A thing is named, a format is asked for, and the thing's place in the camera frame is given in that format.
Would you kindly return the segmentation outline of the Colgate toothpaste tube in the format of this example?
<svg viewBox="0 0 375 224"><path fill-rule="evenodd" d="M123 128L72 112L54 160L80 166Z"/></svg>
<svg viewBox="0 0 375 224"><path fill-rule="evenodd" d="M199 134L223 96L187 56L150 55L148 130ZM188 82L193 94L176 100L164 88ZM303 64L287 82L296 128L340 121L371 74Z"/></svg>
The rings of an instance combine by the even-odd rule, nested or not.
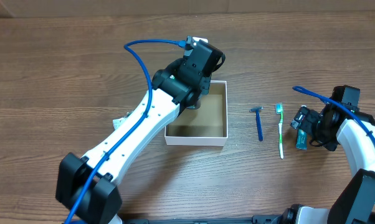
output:
<svg viewBox="0 0 375 224"><path fill-rule="evenodd" d="M296 148L300 150L307 150L307 133L301 129L297 130Z"/></svg>

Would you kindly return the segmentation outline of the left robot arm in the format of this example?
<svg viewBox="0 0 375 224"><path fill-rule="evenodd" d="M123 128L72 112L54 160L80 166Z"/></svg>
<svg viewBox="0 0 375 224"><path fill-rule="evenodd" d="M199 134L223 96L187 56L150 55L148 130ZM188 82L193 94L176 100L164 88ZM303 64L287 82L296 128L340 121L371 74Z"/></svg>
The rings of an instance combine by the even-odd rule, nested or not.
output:
<svg viewBox="0 0 375 224"><path fill-rule="evenodd" d="M209 91L225 57L183 57L158 70L132 114L82 157L68 153L59 164L55 197L68 210L66 223L121 223L118 186L140 152L186 108Z"/></svg>

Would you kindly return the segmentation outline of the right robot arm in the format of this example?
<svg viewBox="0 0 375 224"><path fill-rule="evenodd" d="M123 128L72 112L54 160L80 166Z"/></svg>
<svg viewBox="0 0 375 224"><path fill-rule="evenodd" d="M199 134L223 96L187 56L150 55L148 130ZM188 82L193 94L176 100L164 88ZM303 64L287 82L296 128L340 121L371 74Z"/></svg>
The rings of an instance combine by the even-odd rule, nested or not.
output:
<svg viewBox="0 0 375 224"><path fill-rule="evenodd" d="M352 179L331 208L294 204L280 223L375 223L375 121L350 104L328 104L321 113L302 106L292 128L309 134L319 146L342 146Z"/></svg>

